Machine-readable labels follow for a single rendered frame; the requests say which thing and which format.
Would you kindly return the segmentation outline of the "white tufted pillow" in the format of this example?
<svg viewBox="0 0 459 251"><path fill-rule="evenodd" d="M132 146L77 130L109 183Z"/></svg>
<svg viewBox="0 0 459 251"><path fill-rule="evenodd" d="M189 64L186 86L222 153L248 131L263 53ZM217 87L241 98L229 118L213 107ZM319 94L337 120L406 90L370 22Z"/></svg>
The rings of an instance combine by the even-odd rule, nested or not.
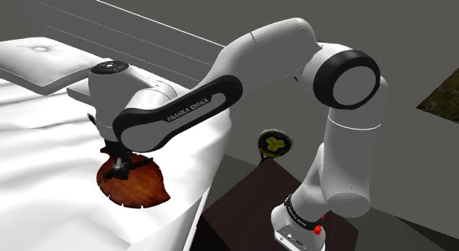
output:
<svg viewBox="0 0 459 251"><path fill-rule="evenodd" d="M0 78L44 96L87 78L104 61L51 38L0 41Z"/></svg>

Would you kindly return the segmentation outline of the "white plain pillow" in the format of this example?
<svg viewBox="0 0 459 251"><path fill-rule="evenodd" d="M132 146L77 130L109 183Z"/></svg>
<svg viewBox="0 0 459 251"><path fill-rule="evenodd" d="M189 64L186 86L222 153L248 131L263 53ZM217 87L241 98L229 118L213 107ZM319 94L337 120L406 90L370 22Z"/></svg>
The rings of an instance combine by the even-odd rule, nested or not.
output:
<svg viewBox="0 0 459 251"><path fill-rule="evenodd" d="M71 98L92 106L88 78L74 83L66 88L68 96Z"/></svg>

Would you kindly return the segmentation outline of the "brown leaf-shaped wooden plate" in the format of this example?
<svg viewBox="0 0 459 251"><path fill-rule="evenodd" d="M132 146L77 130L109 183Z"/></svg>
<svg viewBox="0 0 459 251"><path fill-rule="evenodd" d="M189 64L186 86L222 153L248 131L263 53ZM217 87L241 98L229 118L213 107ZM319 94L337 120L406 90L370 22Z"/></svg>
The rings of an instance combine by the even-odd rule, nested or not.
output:
<svg viewBox="0 0 459 251"><path fill-rule="evenodd" d="M150 208L169 201L171 197L166 191L163 174L153 158L134 153L131 160L137 167L129 171L126 180L106 176L116 162L112 155L101 165L96 182L103 194L126 208Z"/></svg>

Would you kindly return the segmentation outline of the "black yellow round paddle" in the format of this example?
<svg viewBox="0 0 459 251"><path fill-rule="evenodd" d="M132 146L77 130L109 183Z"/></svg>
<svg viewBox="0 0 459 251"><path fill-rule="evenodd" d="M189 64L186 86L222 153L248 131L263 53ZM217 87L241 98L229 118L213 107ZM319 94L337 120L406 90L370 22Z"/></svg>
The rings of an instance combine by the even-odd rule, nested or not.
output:
<svg viewBox="0 0 459 251"><path fill-rule="evenodd" d="M292 146L293 139L286 132L274 128L262 131L257 140L260 164L268 158L275 159L285 155Z"/></svg>

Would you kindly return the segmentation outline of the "white bed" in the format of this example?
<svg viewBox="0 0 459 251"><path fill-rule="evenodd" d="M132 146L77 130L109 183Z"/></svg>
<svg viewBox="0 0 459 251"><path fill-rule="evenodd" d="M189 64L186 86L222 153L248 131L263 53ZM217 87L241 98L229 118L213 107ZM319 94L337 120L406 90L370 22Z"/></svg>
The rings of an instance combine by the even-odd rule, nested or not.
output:
<svg viewBox="0 0 459 251"><path fill-rule="evenodd" d="M0 78L0 251L188 251L229 112L152 153L169 201L126 208L97 185L104 140L88 119L93 105L67 87L44 96Z"/></svg>

